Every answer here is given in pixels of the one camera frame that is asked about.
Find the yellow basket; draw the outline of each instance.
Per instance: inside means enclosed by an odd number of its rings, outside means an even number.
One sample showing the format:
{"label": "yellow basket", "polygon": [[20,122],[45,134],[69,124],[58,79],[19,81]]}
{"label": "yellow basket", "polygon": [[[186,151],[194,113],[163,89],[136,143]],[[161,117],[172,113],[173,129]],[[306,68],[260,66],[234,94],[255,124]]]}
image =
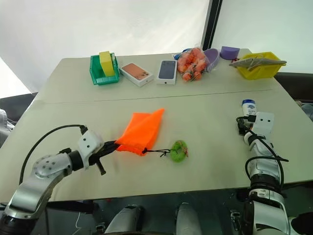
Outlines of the yellow basket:
{"label": "yellow basket", "polygon": [[[272,60],[279,60],[279,58],[274,55],[272,52],[262,52],[262,53],[252,53],[247,54],[241,59],[247,59],[247,58],[267,58]],[[280,67],[285,66],[284,65],[261,65],[253,68],[251,71],[249,71],[247,68],[243,67],[237,67],[239,72],[245,77],[245,79],[248,80],[254,80],[259,78],[270,78],[274,77],[275,74],[279,71]]]}

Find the yellow sponge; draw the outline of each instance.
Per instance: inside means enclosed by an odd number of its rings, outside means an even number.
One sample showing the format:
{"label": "yellow sponge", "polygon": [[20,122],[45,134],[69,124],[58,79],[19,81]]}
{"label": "yellow sponge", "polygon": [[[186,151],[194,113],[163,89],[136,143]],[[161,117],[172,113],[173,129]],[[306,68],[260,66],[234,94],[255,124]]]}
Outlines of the yellow sponge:
{"label": "yellow sponge", "polygon": [[99,53],[100,64],[106,77],[114,76],[113,63],[109,51]]}

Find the table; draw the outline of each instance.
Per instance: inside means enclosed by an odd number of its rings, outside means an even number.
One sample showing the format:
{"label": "table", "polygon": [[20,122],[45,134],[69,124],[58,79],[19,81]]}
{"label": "table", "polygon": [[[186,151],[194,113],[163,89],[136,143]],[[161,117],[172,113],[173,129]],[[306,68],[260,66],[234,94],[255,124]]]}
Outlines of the table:
{"label": "table", "polygon": [[[154,57],[134,58],[141,58],[144,63]],[[73,59],[71,63],[76,60],[80,64],[82,59]],[[69,61],[62,60],[56,71],[63,67],[63,63],[68,64]],[[80,84],[86,81],[79,80],[76,85],[79,94],[68,88],[66,95],[61,92],[54,101],[50,96],[57,86],[57,82],[51,81],[51,78],[58,79],[54,72],[0,149],[0,188],[5,189],[0,190],[0,201],[7,202],[12,197],[25,155],[52,128],[65,124],[86,124],[89,129],[101,134],[105,141],[111,141],[121,136],[133,112],[153,112],[159,108],[164,108],[165,113],[154,149],[168,148],[175,140],[182,139],[188,144],[188,159],[177,164],[167,157],[160,158],[158,153],[140,157],[128,152],[113,152],[101,159],[106,175],[101,176],[96,166],[88,171],[76,171],[57,185],[51,201],[248,187],[250,181],[244,165],[249,151],[242,136],[237,133],[235,121],[242,115],[241,101],[246,98],[254,99],[258,110],[275,114],[271,140],[277,152],[290,160],[283,163],[285,183],[312,180],[313,125],[287,92],[274,79],[239,80],[236,70],[228,72],[227,63],[223,60],[215,73],[214,76],[207,74],[202,83],[180,84],[178,77],[177,85],[160,85],[164,88],[161,90],[157,84],[149,83],[142,88],[151,92],[144,95],[134,93],[137,87],[126,79],[116,84],[121,88],[118,94],[93,85],[88,85],[84,91]],[[225,78],[226,75],[238,80],[242,87],[232,83],[229,77]],[[202,87],[210,80],[216,88],[220,87],[217,92],[210,88],[205,91]],[[176,91],[183,85],[191,88],[188,95]],[[91,88],[94,88],[94,94],[90,92]],[[103,98],[100,97],[101,89],[105,91]],[[162,97],[166,92],[179,95]],[[34,151],[25,176],[29,175],[31,166],[39,157],[57,153],[66,147],[75,149],[79,138],[80,132],[75,128],[53,133]]]}

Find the green toy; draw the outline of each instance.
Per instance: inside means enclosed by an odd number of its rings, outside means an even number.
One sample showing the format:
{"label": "green toy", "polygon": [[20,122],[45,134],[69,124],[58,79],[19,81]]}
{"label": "green toy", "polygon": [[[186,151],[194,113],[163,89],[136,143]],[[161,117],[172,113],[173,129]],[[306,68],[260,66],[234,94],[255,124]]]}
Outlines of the green toy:
{"label": "green toy", "polygon": [[171,148],[171,159],[175,163],[180,163],[188,157],[188,148],[184,141],[176,141]]}

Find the green basket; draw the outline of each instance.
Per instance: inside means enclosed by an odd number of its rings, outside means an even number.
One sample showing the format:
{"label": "green basket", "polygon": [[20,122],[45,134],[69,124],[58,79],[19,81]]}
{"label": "green basket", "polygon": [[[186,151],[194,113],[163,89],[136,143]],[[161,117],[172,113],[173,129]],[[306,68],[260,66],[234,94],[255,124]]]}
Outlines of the green basket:
{"label": "green basket", "polygon": [[90,75],[92,78],[92,82],[94,85],[104,85],[109,83],[114,83],[119,81],[119,70],[118,70],[118,64],[116,57],[114,53],[110,53],[111,59],[113,62],[113,69],[115,72],[114,76],[108,76],[104,74],[101,64],[100,64],[100,58],[99,55],[92,55],[90,57]]}

